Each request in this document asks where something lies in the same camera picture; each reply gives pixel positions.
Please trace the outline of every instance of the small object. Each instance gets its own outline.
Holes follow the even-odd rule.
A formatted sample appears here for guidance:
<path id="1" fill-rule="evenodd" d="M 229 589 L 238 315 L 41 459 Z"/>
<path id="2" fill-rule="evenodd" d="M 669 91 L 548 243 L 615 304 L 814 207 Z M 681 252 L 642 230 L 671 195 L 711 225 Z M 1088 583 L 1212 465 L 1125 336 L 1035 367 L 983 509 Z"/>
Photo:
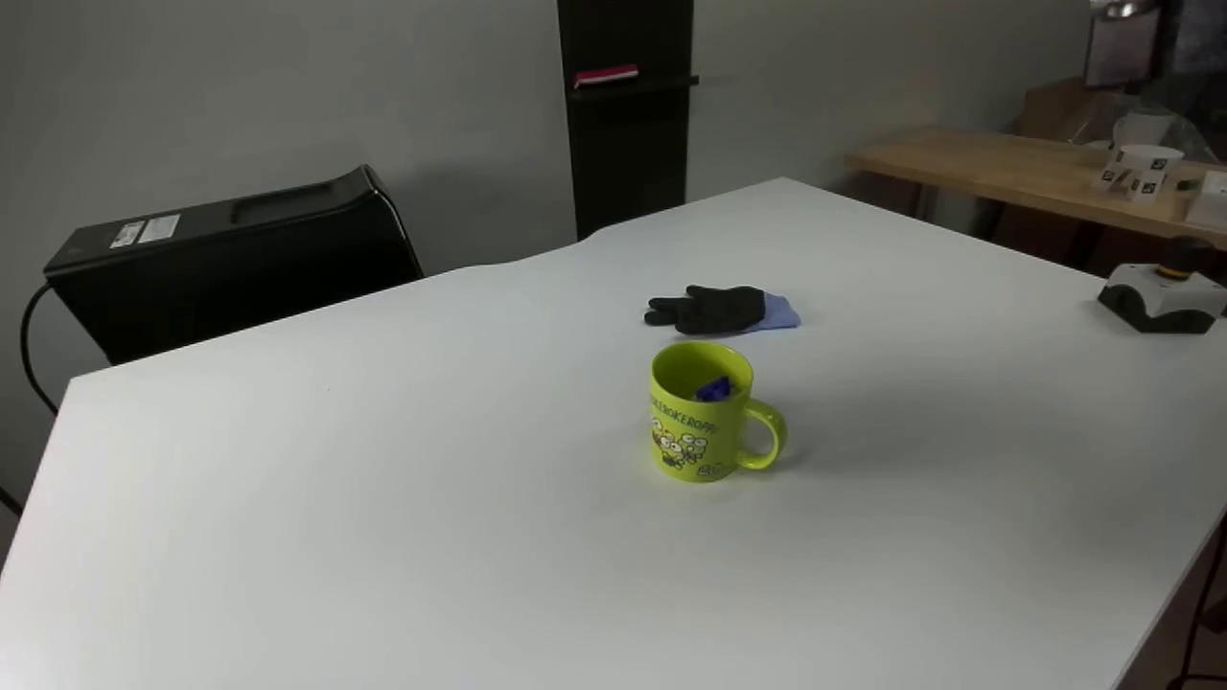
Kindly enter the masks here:
<path id="1" fill-rule="evenodd" d="M 593 86 L 619 86 L 619 82 L 637 82 L 642 67 L 626 60 L 626 67 L 603 67 L 603 71 L 580 71 L 573 77 L 575 87 L 593 87 Z"/>
<path id="2" fill-rule="evenodd" d="M 1227 173 L 1204 173 L 1184 224 L 1227 234 Z"/>
<path id="3" fill-rule="evenodd" d="M 1101 304 L 1140 335 L 1207 335 L 1227 311 L 1227 288 L 1200 275 L 1212 261 L 1207 243 L 1172 243 L 1163 265 L 1118 265 Z"/>
<path id="4" fill-rule="evenodd" d="M 720 379 L 712 379 L 712 382 L 703 382 L 694 398 L 703 398 L 703 404 L 720 404 L 720 398 L 727 398 L 727 396 L 732 396 L 732 379 L 720 375 Z"/>
<path id="5" fill-rule="evenodd" d="M 764 324 L 755 324 L 755 330 L 799 330 L 800 326 L 800 319 L 785 296 L 764 292 L 764 311 L 768 315 L 764 315 Z"/>
<path id="6" fill-rule="evenodd" d="M 1125 191 L 1127 200 L 1149 204 L 1163 191 L 1166 173 L 1180 163 L 1168 145 L 1112 145 L 1108 165 L 1095 178 L 1101 191 Z"/>
<path id="7" fill-rule="evenodd" d="M 681 299 L 647 299 L 647 326 L 675 326 L 679 335 L 727 336 L 764 324 L 768 304 L 758 288 L 703 288 L 692 284 Z"/>

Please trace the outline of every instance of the table leg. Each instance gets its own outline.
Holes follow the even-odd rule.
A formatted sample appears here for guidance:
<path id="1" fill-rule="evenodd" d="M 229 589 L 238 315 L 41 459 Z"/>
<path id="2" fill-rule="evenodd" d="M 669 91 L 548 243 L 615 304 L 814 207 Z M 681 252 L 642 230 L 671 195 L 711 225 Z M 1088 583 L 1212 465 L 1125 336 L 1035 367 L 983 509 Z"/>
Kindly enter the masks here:
<path id="1" fill-rule="evenodd" d="M 910 216 L 923 219 L 923 224 L 931 219 L 931 189 L 927 184 L 914 184 Z"/>
<path id="2" fill-rule="evenodd" d="M 1200 619 L 1200 624 L 1225 638 L 1225 633 L 1227 633 L 1227 597 L 1216 602 L 1216 607 Z"/>
<path id="3" fill-rule="evenodd" d="M 1074 234 L 1069 248 L 1066 248 L 1066 265 L 1088 270 L 1088 261 L 1095 256 L 1101 243 L 1103 243 L 1103 225 L 1101 224 L 1076 224 L 1076 234 Z"/>
<path id="4" fill-rule="evenodd" d="M 975 219 L 975 238 L 996 243 L 1002 216 L 1005 216 L 1005 204 L 984 200 L 983 216 Z"/>

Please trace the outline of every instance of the mug handle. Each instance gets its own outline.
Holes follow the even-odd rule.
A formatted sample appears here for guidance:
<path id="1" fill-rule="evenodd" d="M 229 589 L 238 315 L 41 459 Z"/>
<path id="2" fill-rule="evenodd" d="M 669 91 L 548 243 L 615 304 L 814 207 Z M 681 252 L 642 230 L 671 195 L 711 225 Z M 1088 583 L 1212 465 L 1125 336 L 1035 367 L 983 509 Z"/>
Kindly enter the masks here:
<path id="1" fill-rule="evenodd" d="M 784 423 L 784 413 L 773 408 L 758 404 L 758 398 L 750 398 L 743 408 L 743 413 L 755 418 L 758 427 L 768 427 L 770 449 L 758 451 L 758 455 L 741 449 L 738 465 L 749 467 L 749 472 L 764 472 L 784 455 L 784 445 L 789 440 L 789 423 Z"/>

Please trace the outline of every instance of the yellow mug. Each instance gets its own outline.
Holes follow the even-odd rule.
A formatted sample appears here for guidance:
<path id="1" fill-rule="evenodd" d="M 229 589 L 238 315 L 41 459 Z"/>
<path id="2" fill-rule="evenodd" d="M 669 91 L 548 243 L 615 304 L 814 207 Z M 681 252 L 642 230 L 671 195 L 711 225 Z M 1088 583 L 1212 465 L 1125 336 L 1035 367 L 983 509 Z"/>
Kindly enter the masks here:
<path id="1" fill-rule="evenodd" d="M 755 367 L 743 352 L 679 340 L 651 361 L 651 459 L 681 483 L 712 483 L 741 467 L 764 472 L 780 459 L 789 427 L 784 413 L 750 398 Z M 743 423 L 755 418 L 770 434 L 768 451 L 743 449 Z"/>

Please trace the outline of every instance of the black object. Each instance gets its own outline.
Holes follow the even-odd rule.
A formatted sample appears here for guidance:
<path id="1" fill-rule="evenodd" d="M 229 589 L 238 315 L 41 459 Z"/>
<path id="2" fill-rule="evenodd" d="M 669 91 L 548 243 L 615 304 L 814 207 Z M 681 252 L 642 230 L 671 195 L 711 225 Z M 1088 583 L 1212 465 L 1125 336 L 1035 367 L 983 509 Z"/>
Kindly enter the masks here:
<path id="1" fill-rule="evenodd" d="M 1207 335 L 1216 326 L 1216 315 L 1204 311 L 1168 311 L 1163 319 L 1149 319 L 1147 299 L 1127 284 L 1108 284 L 1101 292 L 1101 304 L 1140 335 Z"/>
<path id="2" fill-rule="evenodd" d="M 727 375 L 720 375 L 720 379 L 712 379 L 712 382 L 703 382 L 698 388 L 698 404 L 724 404 L 732 396 L 732 379 Z"/>
<path id="3" fill-rule="evenodd" d="M 580 238 L 686 204 L 694 0 L 561 0 Z M 582 86 L 580 71 L 637 67 L 637 82 Z"/>
<path id="4" fill-rule="evenodd" d="M 423 275 L 372 170 L 84 225 L 41 274 L 110 366 Z"/>
<path id="5" fill-rule="evenodd" d="M 33 388 L 33 396 L 41 398 L 41 408 L 47 408 L 51 413 L 59 413 L 59 408 L 53 408 L 51 396 L 41 390 L 41 382 L 38 382 L 38 375 L 33 375 L 33 366 L 30 366 L 30 324 L 33 324 L 33 308 L 41 304 L 47 292 L 51 292 L 51 284 L 41 284 L 41 288 L 30 296 L 28 311 L 22 311 L 21 349 L 22 349 L 28 382 Z"/>
<path id="6" fill-rule="evenodd" d="M 646 324 L 647 326 L 675 326 L 679 335 L 743 335 L 764 324 L 768 304 L 758 288 L 703 288 L 692 284 L 686 299 L 651 299 Z"/>

